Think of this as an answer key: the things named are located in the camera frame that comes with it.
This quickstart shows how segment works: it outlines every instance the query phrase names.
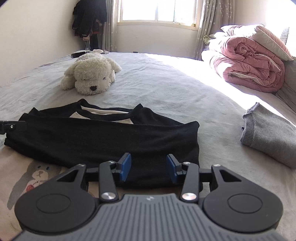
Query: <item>knit sleeve cuff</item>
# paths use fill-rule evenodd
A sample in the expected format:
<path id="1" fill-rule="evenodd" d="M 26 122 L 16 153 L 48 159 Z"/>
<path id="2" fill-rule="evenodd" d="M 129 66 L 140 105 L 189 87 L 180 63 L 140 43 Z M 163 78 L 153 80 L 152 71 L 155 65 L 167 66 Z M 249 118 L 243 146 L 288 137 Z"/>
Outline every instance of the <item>knit sleeve cuff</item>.
<path id="1" fill-rule="evenodd" d="M 245 120 L 245 126 L 242 128 L 242 137 L 240 139 L 241 143 L 247 146 L 251 146 L 255 138 L 255 119 L 253 116 L 254 110 L 258 107 L 259 103 L 257 102 L 252 108 L 248 109 L 247 112 L 243 115 Z"/>

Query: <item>gray sweater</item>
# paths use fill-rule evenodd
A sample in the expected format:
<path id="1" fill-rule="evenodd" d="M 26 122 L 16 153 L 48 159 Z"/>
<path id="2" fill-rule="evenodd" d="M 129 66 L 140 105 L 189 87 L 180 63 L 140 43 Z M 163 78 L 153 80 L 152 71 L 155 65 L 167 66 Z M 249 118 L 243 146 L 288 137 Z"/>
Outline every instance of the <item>gray sweater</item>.
<path id="1" fill-rule="evenodd" d="M 245 126 L 240 141 L 296 169 L 296 127 L 256 103 L 243 115 Z"/>

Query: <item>floral curtain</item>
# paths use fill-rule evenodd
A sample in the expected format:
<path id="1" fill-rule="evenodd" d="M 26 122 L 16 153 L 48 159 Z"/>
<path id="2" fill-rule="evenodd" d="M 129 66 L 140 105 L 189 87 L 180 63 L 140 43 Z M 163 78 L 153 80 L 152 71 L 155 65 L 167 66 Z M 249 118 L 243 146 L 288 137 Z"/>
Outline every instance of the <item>floral curtain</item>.
<path id="1" fill-rule="evenodd" d="M 104 23 L 102 49 L 116 52 L 118 0 L 106 0 L 107 22 Z"/>
<path id="2" fill-rule="evenodd" d="M 204 48 L 202 37 L 220 31 L 225 25 L 233 24 L 235 0 L 203 0 L 200 27 L 197 33 L 195 59 L 201 60 Z"/>

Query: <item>folded comforter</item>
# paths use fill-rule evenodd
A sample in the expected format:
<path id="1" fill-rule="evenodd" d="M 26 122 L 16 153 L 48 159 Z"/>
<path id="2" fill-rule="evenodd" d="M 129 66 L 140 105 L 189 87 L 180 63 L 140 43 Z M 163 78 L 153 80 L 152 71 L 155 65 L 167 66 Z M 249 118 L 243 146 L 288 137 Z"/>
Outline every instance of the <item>folded comforter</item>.
<path id="1" fill-rule="evenodd" d="M 202 52 L 202 59 L 229 83 L 262 92 L 276 92 L 284 83 L 283 62 L 246 37 L 213 39 L 209 50 Z"/>

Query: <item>window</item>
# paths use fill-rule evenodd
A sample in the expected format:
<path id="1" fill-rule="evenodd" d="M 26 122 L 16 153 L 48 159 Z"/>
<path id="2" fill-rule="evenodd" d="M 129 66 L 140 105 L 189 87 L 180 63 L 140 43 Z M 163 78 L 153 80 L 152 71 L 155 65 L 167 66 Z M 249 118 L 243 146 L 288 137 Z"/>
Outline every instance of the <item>window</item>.
<path id="1" fill-rule="evenodd" d="M 196 25 L 197 0 L 121 0 L 119 22 Z"/>

